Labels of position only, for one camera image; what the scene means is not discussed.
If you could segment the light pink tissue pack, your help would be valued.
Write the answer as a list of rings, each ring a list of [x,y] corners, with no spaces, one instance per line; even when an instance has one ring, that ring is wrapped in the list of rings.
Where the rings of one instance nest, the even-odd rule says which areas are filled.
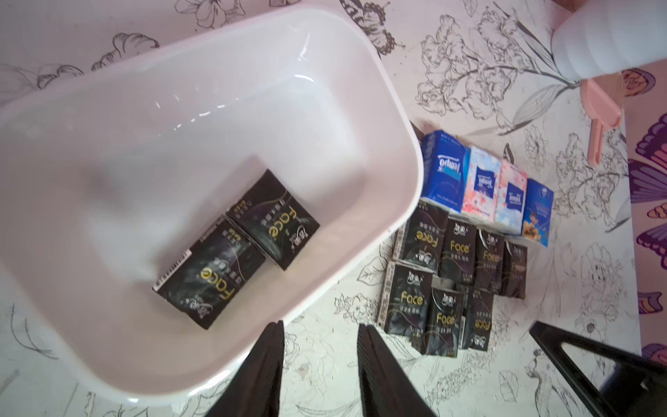
[[[521,234],[526,204],[528,175],[516,165],[503,161],[494,223],[503,233]]]

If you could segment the white plastic storage box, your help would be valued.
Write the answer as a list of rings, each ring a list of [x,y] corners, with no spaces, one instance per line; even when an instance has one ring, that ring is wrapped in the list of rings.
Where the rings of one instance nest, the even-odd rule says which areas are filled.
[[[319,223],[204,330],[152,286],[272,171]],[[423,163],[375,47],[290,6],[27,95],[1,111],[1,290],[81,383],[164,405],[241,363],[412,213]]]

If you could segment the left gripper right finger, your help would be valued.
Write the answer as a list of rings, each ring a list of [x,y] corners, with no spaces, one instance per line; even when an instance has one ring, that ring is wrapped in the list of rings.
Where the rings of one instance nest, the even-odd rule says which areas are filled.
[[[435,415],[374,326],[359,326],[357,356],[363,416]]]

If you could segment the blue pocket tissue pack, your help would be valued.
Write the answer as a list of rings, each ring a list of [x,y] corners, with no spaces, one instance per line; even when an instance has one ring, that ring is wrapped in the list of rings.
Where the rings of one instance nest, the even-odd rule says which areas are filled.
[[[421,197],[460,213],[467,182],[469,147],[443,130],[436,130],[425,136],[421,151],[424,163]]]

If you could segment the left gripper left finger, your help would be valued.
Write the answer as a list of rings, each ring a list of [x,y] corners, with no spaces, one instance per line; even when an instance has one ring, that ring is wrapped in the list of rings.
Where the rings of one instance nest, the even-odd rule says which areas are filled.
[[[278,416],[284,352],[283,321],[271,322],[206,416]]]

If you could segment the white pot with succulent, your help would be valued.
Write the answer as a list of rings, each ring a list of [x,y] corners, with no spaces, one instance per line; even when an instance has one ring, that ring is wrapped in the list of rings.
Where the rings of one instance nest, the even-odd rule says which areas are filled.
[[[663,0],[588,1],[552,35],[559,73],[581,81],[666,59]]]

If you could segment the pink brush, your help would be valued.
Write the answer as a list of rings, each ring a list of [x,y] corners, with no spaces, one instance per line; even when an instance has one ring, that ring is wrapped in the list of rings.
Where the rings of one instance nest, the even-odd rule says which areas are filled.
[[[580,97],[592,121],[587,161],[592,167],[601,164],[604,134],[618,128],[622,121],[621,104],[625,95],[622,74],[598,76],[580,83]]]

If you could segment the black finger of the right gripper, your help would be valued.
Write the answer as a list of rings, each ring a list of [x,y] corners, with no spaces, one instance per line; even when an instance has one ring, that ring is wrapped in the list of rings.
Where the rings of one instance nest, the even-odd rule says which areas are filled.
[[[666,415],[665,365],[542,321],[530,335],[592,415]]]

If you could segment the blue cartoon tissue pack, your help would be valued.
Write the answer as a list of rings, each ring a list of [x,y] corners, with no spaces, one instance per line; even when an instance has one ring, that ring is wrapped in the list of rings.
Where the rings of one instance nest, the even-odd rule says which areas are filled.
[[[544,184],[529,178],[521,236],[544,247],[548,246],[554,192]]]

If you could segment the pink white tissue pack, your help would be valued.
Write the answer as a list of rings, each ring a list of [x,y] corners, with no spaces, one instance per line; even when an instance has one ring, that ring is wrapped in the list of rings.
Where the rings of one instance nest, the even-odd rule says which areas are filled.
[[[498,200],[502,162],[484,149],[472,146],[461,212],[482,222],[493,222]]]

